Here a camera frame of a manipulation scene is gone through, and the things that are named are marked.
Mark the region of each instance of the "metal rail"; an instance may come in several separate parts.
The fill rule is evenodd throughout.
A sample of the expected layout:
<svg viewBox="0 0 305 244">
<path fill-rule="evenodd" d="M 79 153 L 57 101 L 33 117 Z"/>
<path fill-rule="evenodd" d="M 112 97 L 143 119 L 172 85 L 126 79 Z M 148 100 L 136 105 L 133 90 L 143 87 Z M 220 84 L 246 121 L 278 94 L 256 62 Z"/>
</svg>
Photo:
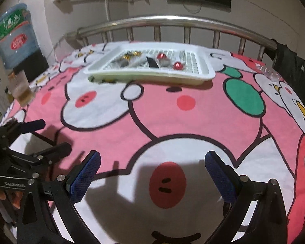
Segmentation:
<svg viewBox="0 0 305 244">
<path fill-rule="evenodd" d="M 108 42 L 107 32 L 118 29 L 126 29 L 127 37 L 130 41 L 132 41 L 134 40 L 134 27 L 154 27 L 155 41 L 161 41 L 161 26 L 184 27 L 183 42 L 186 44 L 190 43 L 192 27 L 213 30 L 213 48 L 219 47 L 221 33 L 240 37 L 241 40 L 239 44 L 238 53 L 241 55 L 243 55 L 244 53 L 246 40 L 252 41 L 260 46 L 258 60 L 262 60 L 264 50 L 266 48 L 273 51 L 277 49 L 277 45 L 274 41 L 243 27 L 213 19 L 177 15 L 140 16 L 130 19 L 111 21 L 89 27 L 81 27 L 75 32 L 65 34 L 62 39 L 65 39 L 67 42 L 69 42 L 69 44 L 75 44 L 75 40 L 82 40 L 85 42 L 86 45 L 88 45 L 89 36 L 101 34 L 103 42 Z"/>
</svg>

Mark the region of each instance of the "red ball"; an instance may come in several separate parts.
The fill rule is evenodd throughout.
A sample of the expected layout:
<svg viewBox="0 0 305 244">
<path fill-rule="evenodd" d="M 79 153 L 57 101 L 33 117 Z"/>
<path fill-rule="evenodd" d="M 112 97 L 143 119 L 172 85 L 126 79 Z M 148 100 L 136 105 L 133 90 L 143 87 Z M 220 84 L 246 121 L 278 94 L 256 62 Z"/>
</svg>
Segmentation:
<svg viewBox="0 0 305 244">
<path fill-rule="evenodd" d="M 159 53 L 157 55 L 157 59 L 163 59 L 163 58 L 167 58 L 166 54 L 165 53 Z"/>
<path fill-rule="evenodd" d="M 177 62 L 174 63 L 173 69 L 174 69 L 174 70 L 182 71 L 182 70 L 183 70 L 183 64 L 180 63 L 179 61 L 177 61 Z"/>
</svg>

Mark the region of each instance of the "power cord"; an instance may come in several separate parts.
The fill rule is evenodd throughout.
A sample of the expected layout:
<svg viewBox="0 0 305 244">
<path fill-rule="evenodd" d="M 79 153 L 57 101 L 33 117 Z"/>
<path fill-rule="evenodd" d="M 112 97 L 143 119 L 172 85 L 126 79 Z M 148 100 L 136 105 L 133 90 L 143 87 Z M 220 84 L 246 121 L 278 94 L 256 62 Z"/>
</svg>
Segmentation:
<svg viewBox="0 0 305 244">
<path fill-rule="evenodd" d="M 188 11 L 191 14 L 197 14 L 201 11 L 202 5 L 200 5 L 200 8 L 198 8 L 196 11 L 192 11 L 191 9 L 187 8 L 185 4 L 182 4 L 183 7 L 186 9 L 186 11 Z"/>
</svg>

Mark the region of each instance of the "white plastic tray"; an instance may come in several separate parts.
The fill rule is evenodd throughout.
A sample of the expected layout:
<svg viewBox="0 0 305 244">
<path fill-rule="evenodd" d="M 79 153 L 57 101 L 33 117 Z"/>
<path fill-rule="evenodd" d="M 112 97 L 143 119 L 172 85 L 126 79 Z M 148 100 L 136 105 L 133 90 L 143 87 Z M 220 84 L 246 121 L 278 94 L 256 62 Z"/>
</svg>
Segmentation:
<svg viewBox="0 0 305 244">
<path fill-rule="evenodd" d="M 174 70 L 171 67 L 150 68 L 143 64 L 134 68 L 115 67 L 111 65 L 113 60 L 123 56 L 127 52 L 140 51 L 146 55 L 157 56 L 158 53 L 165 53 L 172 59 L 174 52 L 184 52 L 182 61 L 185 63 L 182 71 Z M 192 85 L 202 84 L 204 81 L 215 77 L 215 71 L 208 61 L 203 49 L 196 45 L 187 45 L 169 42 L 135 42 L 121 45 L 110 51 L 100 60 L 87 66 L 84 73 L 92 75 L 95 81 L 102 80 L 153 80 L 161 82 L 178 82 Z"/>
</svg>

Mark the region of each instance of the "green oval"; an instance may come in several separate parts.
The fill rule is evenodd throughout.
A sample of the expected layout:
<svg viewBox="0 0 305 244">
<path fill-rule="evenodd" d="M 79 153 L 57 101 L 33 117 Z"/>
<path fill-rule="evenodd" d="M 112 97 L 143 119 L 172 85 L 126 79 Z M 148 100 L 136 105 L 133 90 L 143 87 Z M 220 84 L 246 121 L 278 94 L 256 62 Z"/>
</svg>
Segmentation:
<svg viewBox="0 0 305 244">
<path fill-rule="evenodd" d="M 221 73 L 226 74 L 226 75 L 228 75 L 230 77 L 233 77 L 233 78 L 242 78 L 243 77 L 242 74 L 238 70 L 236 70 L 235 68 L 228 67 L 226 65 L 224 65 L 224 67 L 225 67 L 225 70 L 222 71 Z"/>
<path fill-rule="evenodd" d="M 253 117 L 263 115 L 265 110 L 263 99 L 252 85 L 242 80 L 228 79 L 225 81 L 224 91 L 243 113 Z"/>
</svg>

